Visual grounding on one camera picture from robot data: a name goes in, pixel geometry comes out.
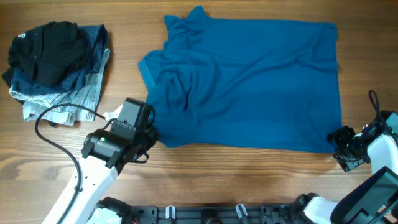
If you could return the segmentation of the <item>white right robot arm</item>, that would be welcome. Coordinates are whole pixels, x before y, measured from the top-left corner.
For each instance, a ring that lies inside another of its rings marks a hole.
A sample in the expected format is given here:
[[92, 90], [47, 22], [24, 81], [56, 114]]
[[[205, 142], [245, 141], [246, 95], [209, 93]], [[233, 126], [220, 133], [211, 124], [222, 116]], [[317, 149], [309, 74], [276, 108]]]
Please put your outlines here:
[[333, 157], [345, 172], [370, 164], [372, 175], [339, 202], [316, 194], [304, 197], [309, 223], [389, 223], [397, 216], [397, 113], [382, 111], [357, 134], [343, 126], [330, 133]]

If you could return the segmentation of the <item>blue polo shirt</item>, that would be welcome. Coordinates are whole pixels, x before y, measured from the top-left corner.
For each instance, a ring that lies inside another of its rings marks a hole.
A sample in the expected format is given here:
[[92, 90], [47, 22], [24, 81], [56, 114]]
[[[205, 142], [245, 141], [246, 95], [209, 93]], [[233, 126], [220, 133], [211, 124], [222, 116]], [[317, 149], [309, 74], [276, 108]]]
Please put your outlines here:
[[163, 48], [138, 64], [164, 145], [333, 152], [334, 23], [212, 18], [201, 6], [164, 22]]

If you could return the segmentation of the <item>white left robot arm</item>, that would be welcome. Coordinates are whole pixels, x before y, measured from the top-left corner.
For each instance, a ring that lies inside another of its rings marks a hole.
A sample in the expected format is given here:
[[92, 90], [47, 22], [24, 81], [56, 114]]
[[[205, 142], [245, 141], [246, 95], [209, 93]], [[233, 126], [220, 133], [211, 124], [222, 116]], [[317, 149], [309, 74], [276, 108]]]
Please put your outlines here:
[[124, 166], [129, 162], [142, 164], [138, 158], [147, 156], [158, 138], [153, 127], [140, 131], [121, 126], [89, 133], [78, 168], [43, 222], [87, 223]]

